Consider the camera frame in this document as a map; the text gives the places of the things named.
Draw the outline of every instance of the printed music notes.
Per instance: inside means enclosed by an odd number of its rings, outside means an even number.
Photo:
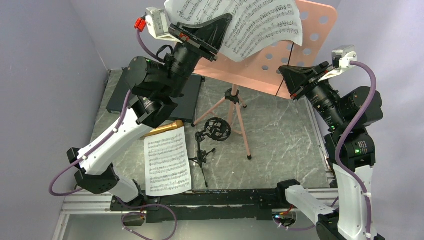
[[[184,127],[144,139],[146,194],[168,196],[192,189]]]
[[[173,24],[202,24],[232,14],[219,52],[235,62],[278,41],[303,43],[295,0],[166,0],[165,9]]]

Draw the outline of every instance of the gold microphone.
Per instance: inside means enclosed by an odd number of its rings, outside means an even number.
[[[183,126],[184,126],[183,121],[176,120],[176,121],[171,122],[170,124],[166,124],[166,125],[163,125],[163,126],[156,128],[156,129],[153,129],[151,132],[144,135],[143,138],[148,137],[148,136],[153,136],[153,135],[156,135],[156,134],[161,134],[161,133],[164,133],[164,132],[167,132],[167,131],[170,131],[170,130],[179,129]]]

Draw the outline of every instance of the red wire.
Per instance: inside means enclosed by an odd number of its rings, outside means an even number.
[[[143,213],[143,211],[144,211],[144,210],[145,210],[145,208],[144,208],[144,207],[142,207],[142,208],[140,209],[140,213]]]
[[[287,215],[287,214],[289,214],[290,213],[290,211],[293,209],[293,205],[291,205],[289,208],[288,208],[288,210],[287,211],[285,211],[285,212],[282,212],[280,215]]]

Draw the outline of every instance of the black clamp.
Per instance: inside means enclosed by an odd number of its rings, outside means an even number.
[[[275,194],[280,205],[291,205],[291,203],[289,203],[286,198],[286,189],[296,185],[301,185],[301,183],[295,179],[290,179],[277,183],[277,187],[275,188]]]
[[[237,93],[235,94],[235,96],[231,95],[231,92],[232,92],[231,88],[225,91],[225,100],[230,100],[233,104],[240,103],[240,99],[239,99],[240,91],[237,90]]]

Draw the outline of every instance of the red connector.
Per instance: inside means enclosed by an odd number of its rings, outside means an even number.
[[[135,29],[138,29],[140,32],[143,32],[145,27],[146,27],[146,20],[143,19],[142,17],[140,17],[139,19],[137,19],[137,21],[135,21],[135,24],[134,24]]]

